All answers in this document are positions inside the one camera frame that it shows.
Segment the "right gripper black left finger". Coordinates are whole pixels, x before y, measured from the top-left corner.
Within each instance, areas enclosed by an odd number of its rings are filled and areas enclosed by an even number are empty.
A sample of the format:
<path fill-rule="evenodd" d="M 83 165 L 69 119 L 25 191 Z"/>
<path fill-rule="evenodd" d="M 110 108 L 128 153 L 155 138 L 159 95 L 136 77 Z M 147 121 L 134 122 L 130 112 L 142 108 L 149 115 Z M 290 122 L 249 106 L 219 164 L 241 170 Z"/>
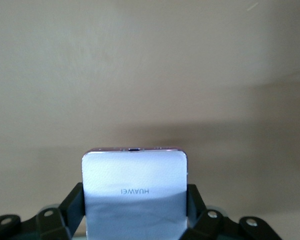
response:
<path fill-rule="evenodd" d="M 71 240 L 85 216 L 83 184 L 77 183 L 62 203 L 21 221 L 19 215 L 0 215 L 0 240 Z"/>

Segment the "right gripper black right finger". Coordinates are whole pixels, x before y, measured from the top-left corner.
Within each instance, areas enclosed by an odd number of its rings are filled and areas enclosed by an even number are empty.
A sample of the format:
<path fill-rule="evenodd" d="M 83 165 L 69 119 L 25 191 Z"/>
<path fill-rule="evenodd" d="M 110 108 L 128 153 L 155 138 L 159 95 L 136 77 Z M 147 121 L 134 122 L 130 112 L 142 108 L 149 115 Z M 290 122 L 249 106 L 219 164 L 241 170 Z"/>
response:
<path fill-rule="evenodd" d="M 206 207 L 196 185 L 187 185 L 189 226 L 183 240 L 280 240 L 281 237 L 263 219 L 244 216 L 232 221 L 216 209 Z"/>

